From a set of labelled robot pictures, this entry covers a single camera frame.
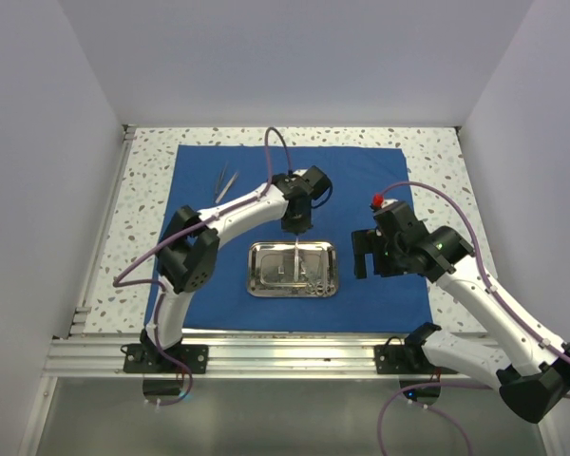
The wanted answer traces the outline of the steel instrument tray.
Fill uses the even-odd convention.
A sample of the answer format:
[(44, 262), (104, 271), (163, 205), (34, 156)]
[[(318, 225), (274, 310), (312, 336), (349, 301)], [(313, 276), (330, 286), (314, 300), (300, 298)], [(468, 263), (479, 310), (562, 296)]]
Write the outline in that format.
[(299, 241), (301, 261), (320, 262), (322, 268), (331, 267), (336, 279), (335, 293), (319, 297), (306, 293), (300, 279), (294, 284), (294, 241), (263, 241), (253, 244), (248, 252), (246, 288), (250, 295), (265, 298), (326, 298), (339, 287), (335, 247), (327, 241)]

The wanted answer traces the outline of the pointed steel tweezers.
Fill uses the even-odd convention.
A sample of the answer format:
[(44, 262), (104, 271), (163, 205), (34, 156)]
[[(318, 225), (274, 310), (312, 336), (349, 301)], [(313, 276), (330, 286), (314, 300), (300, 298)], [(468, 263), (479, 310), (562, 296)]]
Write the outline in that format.
[(225, 178), (225, 174), (228, 168), (228, 162), (226, 162), (222, 168), (220, 169), (219, 173), (218, 173), (218, 178), (216, 180), (216, 184), (215, 184), (215, 188), (214, 188), (214, 193), (213, 193), (213, 201), (214, 203), (216, 203), (219, 193), (221, 191), (221, 186), (223, 183), (223, 180)]

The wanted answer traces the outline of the blue cloth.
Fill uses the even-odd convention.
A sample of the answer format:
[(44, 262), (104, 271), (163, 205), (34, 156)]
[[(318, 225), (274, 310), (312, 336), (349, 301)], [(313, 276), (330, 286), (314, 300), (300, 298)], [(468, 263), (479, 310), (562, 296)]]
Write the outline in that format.
[[(408, 180), (407, 163), (397, 149), (300, 147), (291, 152), (294, 169), (312, 165), (332, 181), (329, 201), (313, 211), (313, 228), (301, 240), (324, 240), (335, 247), (339, 286), (323, 298), (260, 298), (246, 289), (248, 250), (258, 241), (294, 240), (280, 222), (263, 224), (220, 248), (216, 270), (193, 297), (183, 327), (204, 330), (276, 332), (409, 333), (431, 322), (426, 281), (418, 275), (380, 277), (353, 273), (352, 232), (375, 227), (371, 200), (390, 183)], [(225, 200), (239, 198), (267, 179), (262, 147), (180, 145), (161, 235), (184, 205), (212, 207), (219, 174), (239, 172)]]

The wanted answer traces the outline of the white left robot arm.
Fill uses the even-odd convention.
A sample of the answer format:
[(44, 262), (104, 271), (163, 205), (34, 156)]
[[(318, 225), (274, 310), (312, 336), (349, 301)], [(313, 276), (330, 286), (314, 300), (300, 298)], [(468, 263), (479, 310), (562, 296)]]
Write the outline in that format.
[(277, 174), (253, 191), (199, 211), (185, 205), (172, 216), (155, 254), (157, 297), (142, 331), (144, 360), (169, 372), (179, 360), (182, 326), (195, 293), (211, 279), (219, 249), (245, 233), (278, 220), (293, 235), (309, 231), (312, 211), (329, 198), (333, 183), (320, 168)]

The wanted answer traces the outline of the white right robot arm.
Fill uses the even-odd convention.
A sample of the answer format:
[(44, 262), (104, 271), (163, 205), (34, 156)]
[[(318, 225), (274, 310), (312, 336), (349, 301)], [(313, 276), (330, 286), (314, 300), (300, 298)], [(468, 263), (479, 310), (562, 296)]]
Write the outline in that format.
[(418, 275), (462, 304), (497, 342), (490, 348), (424, 323), (402, 342), (374, 349), (380, 373), (441, 368), (497, 391), (524, 421), (537, 424), (570, 391), (570, 342), (546, 329), (497, 282), (485, 283), (477, 254), (457, 231), (429, 231), (404, 201), (373, 205), (375, 227), (352, 232), (354, 275)]

